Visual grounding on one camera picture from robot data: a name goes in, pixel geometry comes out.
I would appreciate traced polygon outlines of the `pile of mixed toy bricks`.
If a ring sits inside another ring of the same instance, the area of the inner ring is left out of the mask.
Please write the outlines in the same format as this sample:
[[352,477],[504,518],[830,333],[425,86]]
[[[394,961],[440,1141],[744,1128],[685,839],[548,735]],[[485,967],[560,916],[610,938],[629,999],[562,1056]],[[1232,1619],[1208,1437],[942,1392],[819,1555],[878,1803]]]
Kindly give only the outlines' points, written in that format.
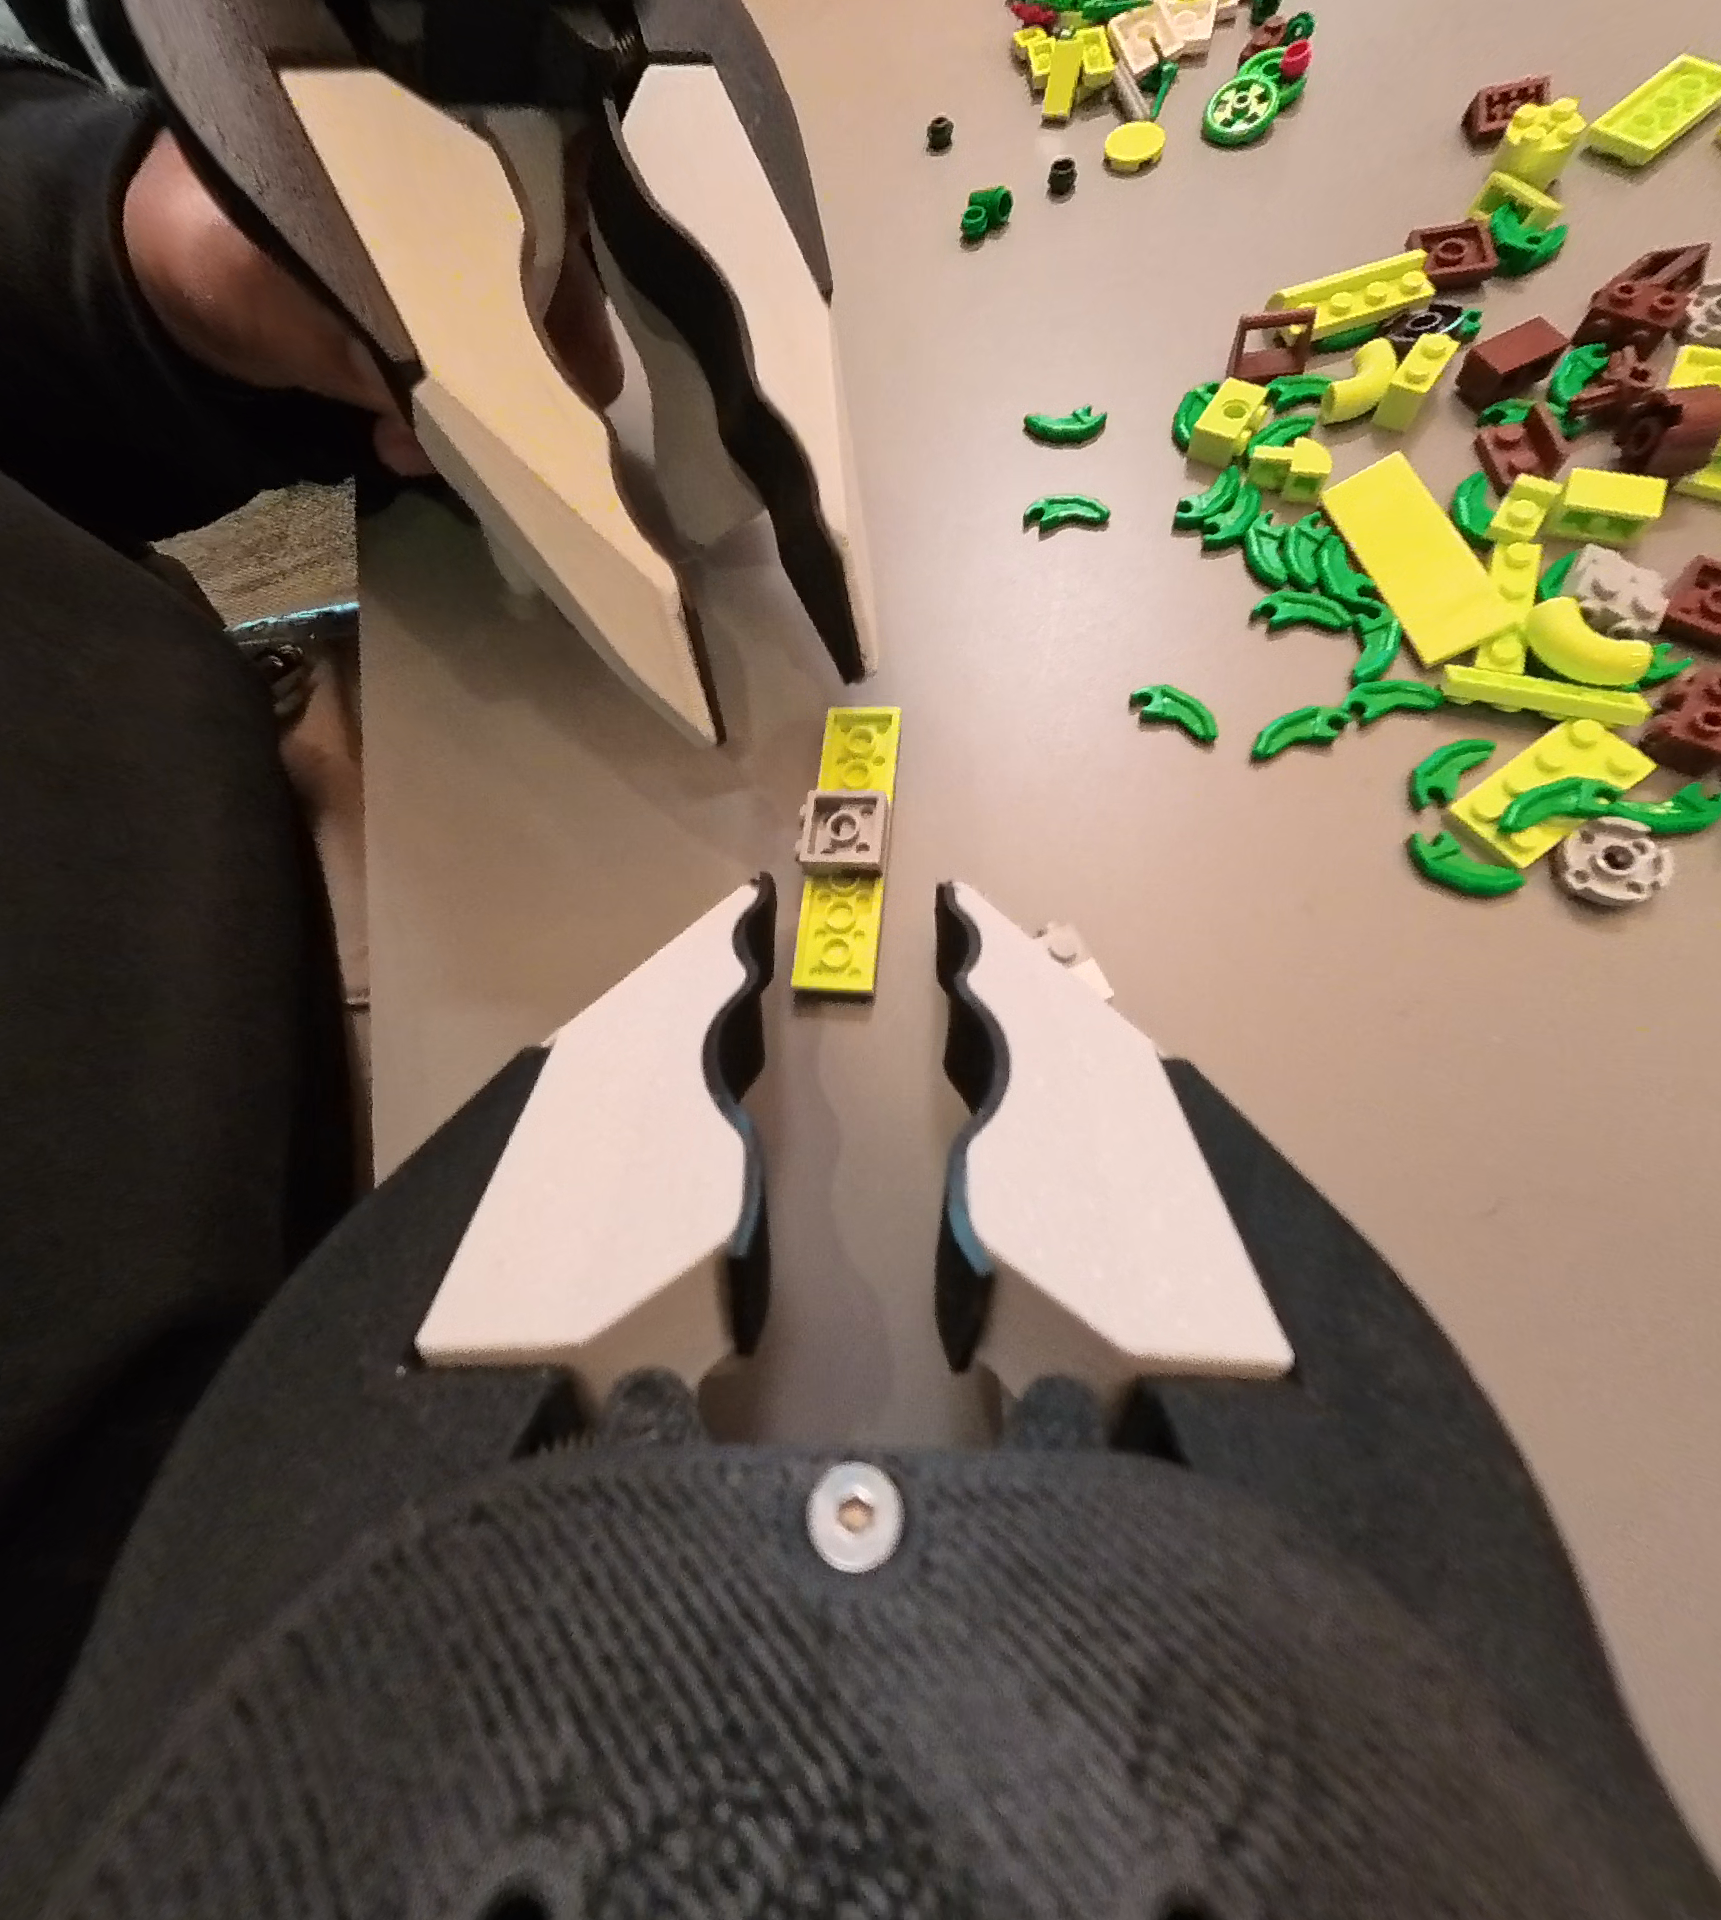
[[1546,722],[1515,752],[1451,737],[1407,777],[1407,860],[1463,901],[1546,869],[1570,901],[1635,909],[1721,826],[1714,248],[1640,253],[1572,325],[1493,328],[1465,300],[1564,254],[1574,157],[1648,168],[1716,109],[1721,64],[1695,56],[1598,119],[1546,74],[1482,89],[1468,215],[1276,293],[1171,423],[1209,480],[1174,533],[1243,558],[1259,629],[1356,642],[1348,688],[1265,722],[1256,764],[1447,709]]

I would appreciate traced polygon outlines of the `person's left hand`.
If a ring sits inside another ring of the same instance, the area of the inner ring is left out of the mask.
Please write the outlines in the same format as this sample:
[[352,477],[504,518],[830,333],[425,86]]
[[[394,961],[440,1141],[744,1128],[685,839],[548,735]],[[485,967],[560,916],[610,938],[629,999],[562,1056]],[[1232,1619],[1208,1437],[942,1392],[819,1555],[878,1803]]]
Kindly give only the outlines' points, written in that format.
[[384,469],[432,472],[367,344],[233,223],[171,130],[126,185],[120,239],[153,317],[191,358],[253,388],[355,407]]

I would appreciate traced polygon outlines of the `heap of small brick parts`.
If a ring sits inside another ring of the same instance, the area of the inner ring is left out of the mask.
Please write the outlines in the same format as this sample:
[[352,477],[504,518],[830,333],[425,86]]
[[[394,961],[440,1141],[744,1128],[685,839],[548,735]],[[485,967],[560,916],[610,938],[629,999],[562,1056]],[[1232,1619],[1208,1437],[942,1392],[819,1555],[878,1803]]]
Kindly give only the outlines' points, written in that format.
[[[1008,12],[1016,24],[1010,40],[1012,56],[1027,77],[1047,127],[1064,127],[1079,109],[1104,99],[1114,102],[1119,123],[1161,124],[1168,99],[1184,69],[1208,61],[1217,32],[1235,17],[1248,19],[1252,36],[1259,23],[1276,15],[1293,15],[1280,3],[1012,3]],[[1243,70],[1242,52],[1232,74],[1213,92]],[[1265,72],[1262,61],[1248,66]],[[1281,84],[1280,121],[1303,99],[1310,70],[1299,86]]]

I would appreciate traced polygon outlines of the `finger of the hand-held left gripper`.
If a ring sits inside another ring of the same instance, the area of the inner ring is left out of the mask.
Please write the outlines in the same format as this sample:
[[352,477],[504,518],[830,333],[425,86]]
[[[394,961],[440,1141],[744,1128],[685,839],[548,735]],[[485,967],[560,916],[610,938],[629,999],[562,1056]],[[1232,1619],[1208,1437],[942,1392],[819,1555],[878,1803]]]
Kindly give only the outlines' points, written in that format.
[[560,116],[459,119],[367,66],[284,66],[280,84],[416,351],[420,447],[502,574],[714,747],[676,571],[617,487],[603,410],[542,341],[569,241]]
[[728,86],[651,62],[594,152],[594,251],[643,365],[652,467],[679,538],[769,517],[839,676],[876,666],[872,585],[830,304]]

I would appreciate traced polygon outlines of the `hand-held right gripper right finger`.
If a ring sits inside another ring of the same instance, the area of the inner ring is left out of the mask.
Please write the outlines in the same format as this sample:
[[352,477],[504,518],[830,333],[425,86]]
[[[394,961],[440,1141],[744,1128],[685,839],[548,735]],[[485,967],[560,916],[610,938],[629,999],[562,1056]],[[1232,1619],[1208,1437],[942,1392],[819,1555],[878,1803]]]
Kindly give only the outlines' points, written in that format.
[[1295,1355],[1157,1044],[980,893],[937,891],[947,1160],[934,1310],[953,1373],[1117,1406],[1139,1380],[1285,1379]]

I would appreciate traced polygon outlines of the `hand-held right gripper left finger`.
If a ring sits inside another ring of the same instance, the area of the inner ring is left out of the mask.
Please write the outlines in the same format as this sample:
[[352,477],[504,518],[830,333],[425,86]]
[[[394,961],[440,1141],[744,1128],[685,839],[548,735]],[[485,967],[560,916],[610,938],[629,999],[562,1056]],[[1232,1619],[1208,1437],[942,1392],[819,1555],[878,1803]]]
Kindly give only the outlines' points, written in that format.
[[696,1384],[755,1353],[771,1248],[743,1101],[774,930],[752,877],[560,1026],[416,1333],[426,1367]]

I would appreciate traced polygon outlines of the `lime long studded plate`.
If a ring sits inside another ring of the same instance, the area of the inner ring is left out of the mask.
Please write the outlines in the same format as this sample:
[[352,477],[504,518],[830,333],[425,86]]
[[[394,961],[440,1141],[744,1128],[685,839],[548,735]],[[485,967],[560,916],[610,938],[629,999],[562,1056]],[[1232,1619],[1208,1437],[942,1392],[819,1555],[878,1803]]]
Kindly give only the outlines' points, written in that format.
[[[824,718],[815,789],[874,789],[894,796],[901,709],[841,707]],[[801,996],[869,999],[874,990],[884,871],[878,877],[810,877],[791,969]]]

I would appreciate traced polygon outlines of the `grey lego bracket piece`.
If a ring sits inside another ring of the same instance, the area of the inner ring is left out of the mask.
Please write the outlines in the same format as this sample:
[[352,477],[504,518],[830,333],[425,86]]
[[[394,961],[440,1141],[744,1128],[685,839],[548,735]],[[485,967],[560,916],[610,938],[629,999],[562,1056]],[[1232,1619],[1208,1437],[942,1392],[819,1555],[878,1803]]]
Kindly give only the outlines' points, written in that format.
[[810,877],[878,877],[890,840],[890,794],[880,789],[808,790],[799,816],[795,858]]

